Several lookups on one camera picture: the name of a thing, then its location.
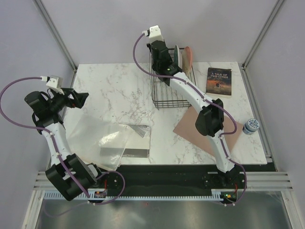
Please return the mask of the red blue flower plate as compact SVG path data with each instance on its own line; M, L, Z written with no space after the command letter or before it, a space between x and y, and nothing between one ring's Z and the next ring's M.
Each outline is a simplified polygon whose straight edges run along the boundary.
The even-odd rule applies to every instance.
M174 47L173 62L178 65L179 68L183 67L182 53L177 45Z

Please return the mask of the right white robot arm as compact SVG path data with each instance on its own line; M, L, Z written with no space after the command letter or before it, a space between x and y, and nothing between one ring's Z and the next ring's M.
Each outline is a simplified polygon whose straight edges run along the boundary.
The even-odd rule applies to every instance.
M195 121L197 131L209 138L216 167L218 169L218 182L222 187L228 188L235 183L238 177L236 163L231 159L225 135L234 134L237 124L234 124L232 132L224 132L224 104L221 99L212 99L204 94L182 69L173 62L164 41L148 43L147 47L151 54L152 69L167 86L175 89L196 110L198 116Z

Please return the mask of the blue white small jar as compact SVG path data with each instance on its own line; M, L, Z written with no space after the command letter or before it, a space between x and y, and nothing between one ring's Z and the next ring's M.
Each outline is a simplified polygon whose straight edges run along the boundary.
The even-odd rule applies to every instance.
M260 123L256 119L249 119L243 126L243 132L246 135L254 134L260 128Z

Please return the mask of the black wire dish rack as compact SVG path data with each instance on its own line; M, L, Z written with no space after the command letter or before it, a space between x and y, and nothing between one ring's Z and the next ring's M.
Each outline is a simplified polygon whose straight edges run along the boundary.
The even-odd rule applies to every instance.
M173 60L174 48L169 48L169 54ZM153 59L151 54L149 56L149 72L156 74L152 69ZM193 67L190 75L188 76L189 80L196 85L196 79L193 71ZM166 85L165 82L160 80L157 77L150 76L150 87L151 87L151 97L152 102L157 109L161 108L179 108L179 107L189 107L189 102L183 98L176 90Z

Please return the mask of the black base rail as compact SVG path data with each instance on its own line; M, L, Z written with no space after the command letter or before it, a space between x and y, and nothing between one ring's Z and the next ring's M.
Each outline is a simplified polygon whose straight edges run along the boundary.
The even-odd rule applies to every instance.
M208 195L212 189L242 190L246 179L236 169L238 177L224 186L215 165L123 165L92 188L106 188L114 196Z

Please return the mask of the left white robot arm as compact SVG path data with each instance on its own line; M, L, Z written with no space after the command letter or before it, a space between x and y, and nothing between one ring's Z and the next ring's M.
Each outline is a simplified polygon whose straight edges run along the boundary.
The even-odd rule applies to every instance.
M46 170L46 177L67 201L82 193L89 198L88 189L101 187L105 177L71 152L60 115L65 107L81 109L89 94L77 93L72 88L63 88L59 92L52 90L51 93L49 96L34 91L24 98L33 110L32 120L36 129L47 140L51 153L51 167Z

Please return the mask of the clear plastic bag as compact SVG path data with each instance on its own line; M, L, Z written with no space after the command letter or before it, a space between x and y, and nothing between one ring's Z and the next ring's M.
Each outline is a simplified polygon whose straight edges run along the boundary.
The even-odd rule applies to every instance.
M82 114L76 122L65 122L72 153L87 164L116 170L122 158L148 158L151 127L102 121Z

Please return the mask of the pink cream leaf plate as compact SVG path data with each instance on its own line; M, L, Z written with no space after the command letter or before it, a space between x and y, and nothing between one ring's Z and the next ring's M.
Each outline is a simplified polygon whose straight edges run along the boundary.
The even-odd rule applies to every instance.
M182 50L182 70L186 74L186 76L189 76L192 70L192 64L193 64L193 51L189 46L186 46Z

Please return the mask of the tale of two cities book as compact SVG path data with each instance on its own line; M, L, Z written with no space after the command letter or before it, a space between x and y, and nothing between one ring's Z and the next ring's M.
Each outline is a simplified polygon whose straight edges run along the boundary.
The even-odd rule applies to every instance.
M220 97L232 96L232 70L221 68L208 68L206 81L206 94Z

